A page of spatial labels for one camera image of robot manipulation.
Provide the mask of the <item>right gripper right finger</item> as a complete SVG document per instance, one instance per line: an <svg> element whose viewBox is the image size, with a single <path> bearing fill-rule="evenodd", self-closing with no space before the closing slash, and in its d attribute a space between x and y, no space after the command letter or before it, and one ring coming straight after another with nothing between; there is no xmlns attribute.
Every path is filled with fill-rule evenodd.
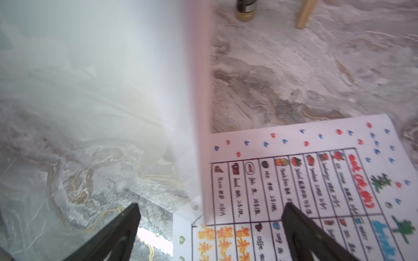
<svg viewBox="0 0 418 261"><path fill-rule="evenodd" d="M357 259L327 235L294 204L285 205L282 223L294 261L356 261Z"/></svg>

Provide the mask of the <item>white rack board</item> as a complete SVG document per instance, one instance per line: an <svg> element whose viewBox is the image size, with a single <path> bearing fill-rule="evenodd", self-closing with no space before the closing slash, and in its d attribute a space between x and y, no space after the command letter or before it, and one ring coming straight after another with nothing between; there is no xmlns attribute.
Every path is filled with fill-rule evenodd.
<svg viewBox="0 0 418 261"><path fill-rule="evenodd" d="M200 193L212 1L1 2L1 249L60 261L128 205L133 261L173 256Z"/></svg>

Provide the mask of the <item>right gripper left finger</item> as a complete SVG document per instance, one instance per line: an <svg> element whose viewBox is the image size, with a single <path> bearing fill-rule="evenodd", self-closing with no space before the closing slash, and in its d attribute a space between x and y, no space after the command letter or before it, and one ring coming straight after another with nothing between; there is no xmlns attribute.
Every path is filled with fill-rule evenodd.
<svg viewBox="0 0 418 261"><path fill-rule="evenodd" d="M107 226L66 258L67 261L128 261L141 215L136 203L130 204Z"/></svg>

